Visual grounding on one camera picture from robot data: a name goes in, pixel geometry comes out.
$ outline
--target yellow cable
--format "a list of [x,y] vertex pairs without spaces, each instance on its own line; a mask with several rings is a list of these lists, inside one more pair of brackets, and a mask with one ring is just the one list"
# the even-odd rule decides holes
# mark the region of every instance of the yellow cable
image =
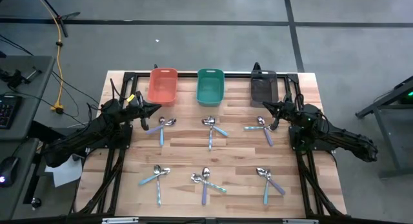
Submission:
[[[43,0],[39,0],[39,1],[40,1],[40,2],[42,3],[42,5],[47,9],[47,12],[49,12],[49,14],[52,16],[53,21],[54,21],[54,23],[56,24],[56,27],[57,27],[57,33],[59,34],[59,39],[57,40],[57,42],[58,42],[59,44],[61,44],[61,32],[60,32],[59,24],[58,24],[57,21],[56,21],[56,18],[54,17],[52,11],[50,11],[49,7],[47,7],[47,5],[45,4],[45,2],[43,2]],[[60,98],[61,98],[61,96],[62,96],[62,88],[63,88],[63,74],[62,74],[62,68],[60,67],[60,48],[61,48],[61,46],[58,45],[58,46],[57,46],[57,67],[58,67],[58,69],[59,69],[60,78],[61,78],[61,80],[60,80],[60,89],[59,89],[59,95],[58,95],[58,97],[57,97],[57,101],[56,101],[54,107],[51,107],[52,110],[55,110],[56,108],[63,108],[63,106],[60,105]]]

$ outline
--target butcher block tabletop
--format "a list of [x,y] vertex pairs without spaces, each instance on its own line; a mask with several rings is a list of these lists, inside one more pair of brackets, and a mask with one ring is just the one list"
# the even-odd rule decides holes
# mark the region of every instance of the butcher block tabletop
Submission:
[[[109,79],[113,79],[120,91],[124,72],[108,71],[101,104],[112,98]],[[304,102],[322,109],[315,74],[301,73],[298,77]],[[145,100],[148,84],[148,77],[140,77],[137,82],[137,89]],[[159,125],[161,116],[177,119],[174,126],[164,128],[163,147],[159,146],[159,132],[145,134],[140,120],[133,121],[134,130],[130,148],[126,151],[116,216],[304,218],[297,159],[288,139],[290,124],[280,121],[279,128],[270,133],[274,142],[270,147],[262,130],[243,130],[244,126],[256,126],[257,116],[264,117],[265,123],[272,122],[267,109],[250,107],[249,79],[225,79],[225,97],[219,107],[198,105],[196,87],[196,78],[178,78],[175,105],[160,108],[150,118],[150,128]],[[281,80],[278,91],[282,99],[285,86]],[[224,137],[213,131],[211,152],[208,151],[209,127],[201,123],[208,116],[214,116],[216,126],[228,133],[228,137]],[[86,205],[101,185],[107,154],[107,149],[97,149],[87,158],[77,191],[77,210]],[[337,209],[346,213],[334,159],[326,152],[315,151],[314,161],[320,187]],[[161,207],[157,206],[156,179],[138,185],[142,179],[153,175],[154,165],[171,169],[168,175],[159,178]],[[227,189],[224,194],[208,187],[206,205],[201,204],[202,184],[194,183],[190,178],[192,173],[201,174],[204,167],[211,171],[209,182]],[[256,167],[269,168],[272,179],[284,188],[286,194],[281,196],[270,186],[268,205],[264,205],[265,179],[256,174]],[[315,210],[314,193],[311,186],[308,187]],[[106,209],[111,190],[109,187]]]

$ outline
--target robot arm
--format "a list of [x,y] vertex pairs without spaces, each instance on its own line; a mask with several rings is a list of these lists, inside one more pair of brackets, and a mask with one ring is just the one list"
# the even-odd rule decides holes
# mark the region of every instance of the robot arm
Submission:
[[85,151],[86,147],[103,139],[107,145],[119,141],[123,137],[122,122],[140,118],[142,128],[148,130],[146,119],[159,108],[161,105],[144,101],[139,91],[126,108],[122,108],[117,99],[111,99],[102,106],[101,115],[89,122],[84,129],[49,143],[43,152],[46,164],[58,167],[72,154]]
[[297,147],[296,150],[331,151],[340,147],[351,151],[363,161],[377,161],[378,150],[371,139],[333,126],[314,105],[306,104],[302,110],[297,110],[296,105],[289,99],[263,104],[275,118],[270,130],[278,127],[280,119],[292,123],[290,140],[291,145]]

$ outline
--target light blue spoon handle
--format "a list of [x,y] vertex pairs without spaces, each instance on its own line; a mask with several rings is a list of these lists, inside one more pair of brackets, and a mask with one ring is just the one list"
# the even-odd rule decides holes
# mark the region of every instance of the light blue spoon handle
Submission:
[[209,145],[208,145],[209,151],[212,150],[212,128],[209,129]]
[[202,205],[207,204],[207,184],[204,183],[204,189],[202,191]]
[[221,133],[225,137],[228,137],[228,133],[226,133],[224,130],[221,130],[220,128],[218,128],[216,126],[212,126],[212,128],[216,129],[219,133]]
[[213,187],[213,188],[216,188],[216,189],[220,190],[221,192],[227,192],[227,190],[226,190],[225,188],[221,188],[220,186],[214,185],[214,184],[211,183],[211,182],[207,182],[207,181],[206,181],[205,183],[206,183],[207,185]]
[[278,190],[278,192],[281,195],[285,195],[285,191],[283,188],[281,188],[281,186],[279,186],[279,184],[277,184],[276,182],[274,182],[272,179],[268,178],[268,181],[272,184],[272,186],[274,186],[274,188],[276,188]]
[[158,175],[153,175],[149,178],[143,179],[139,182],[139,185],[144,185],[144,184],[148,183],[149,181],[155,179],[156,177],[158,177]]
[[157,187],[157,205],[160,207],[161,206],[161,184],[159,182],[159,178],[157,178],[156,187]]
[[264,133],[265,133],[265,137],[267,137],[268,144],[269,144],[271,147],[274,146],[274,143],[272,142],[270,133],[268,133],[268,130],[267,130],[266,128],[264,128]]
[[153,128],[153,129],[150,129],[150,130],[148,130],[146,133],[147,133],[147,134],[151,134],[151,133],[159,130],[160,128],[163,128],[163,125],[160,125],[160,126],[158,126],[158,127],[155,127],[155,128]]
[[264,205],[268,205],[268,180],[265,182]]
[[159,143],[161,144],[161,147],[163,147],[163,128],[161,128],[161,137]]
[[264,127],[244,127],[244,130],[262,130]]

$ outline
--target desk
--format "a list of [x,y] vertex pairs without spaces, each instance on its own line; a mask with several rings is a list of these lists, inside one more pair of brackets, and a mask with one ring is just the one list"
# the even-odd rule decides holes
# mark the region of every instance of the desk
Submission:
[[[109,71],[101,103],[112,97],[109,79],[115,86],[122,85],[123,71]],[[315,74],[299,74],[301,92],[306,103],[322,108]],[[148,92],[148,78],[139,78],[137,89]],[[262,131],[244,131],[243,126],[256,125],[256,117],[272,121],[264,108],[250,107],[250,80],[226,79],[225,98],[219,107],[201,107],[196,101],[196,78],[179,78],[174,107],[162,107],[150,119],[150,127],[158,126],[160,116],[175,117],[176,125],[165,127],[165,145],[159,146],[159,133],[147,135],[135,120],[130,148],[126,152],[117,201],[116,216],[169,217],[237,217],[237,218],[304,218],[305,211],[295,154],[290,149],[288,126],[281,121],[271,133],[274,146],[269,147]],[[279,97],[285,95],[282,82],[278,83]],[[212,151],[208,151],[209,128],[201,119],[216,117],[216,125],[229,137],[213,133]],[[81,209],[99,188],[107,150],[93,152],[85,163],[77,191],[76,207]],[[346,213],[337,168],[325,152],[314,152],[314,160],[321,188],[343,213]],[[171,173],[160,178],[162,207],[156,205],[156,183],[138,186],[140,180],[153,174],[155,164],[171,168]],[[191,181],[193,172],[201,173],[209,167],[209,181],[228,190],[221,194],[208,189],[207,204],[202,206],[202,185]],[[265,180],[256,175],[256,167],[270,168],[273,179],[287,192],[284,197],[269,188],[268,206],[263,204]],[[310,191],[312,208],[314,194]]]
[[[43,96],[53,64],[54,58],[46,56],[8,56],[5,59],[0,59],[0,68],[3,69],[24,70],[35,66],[42,71],[42,74],[36,76],[30,84],[22,84],[17,88],[20,92],[37,97]],[[0,81],[0,94],[8,91],[10,89],[7,88],[6,83]],[[12,128],[10,130],[0,130],[0,161],[11,156],[22,143],[32,124],[39,103],[40,100],[33,97],[23,98]],[[29,139],[17,150],[15,155],[20,158],[20,161],[16,181],[11,187],[0,188],[0,199],[3,201],[0,203],[0,220],[12,218],[20,195],[22,192],[26,192],[22,189],[28,177],[37,146],[38,140]]]

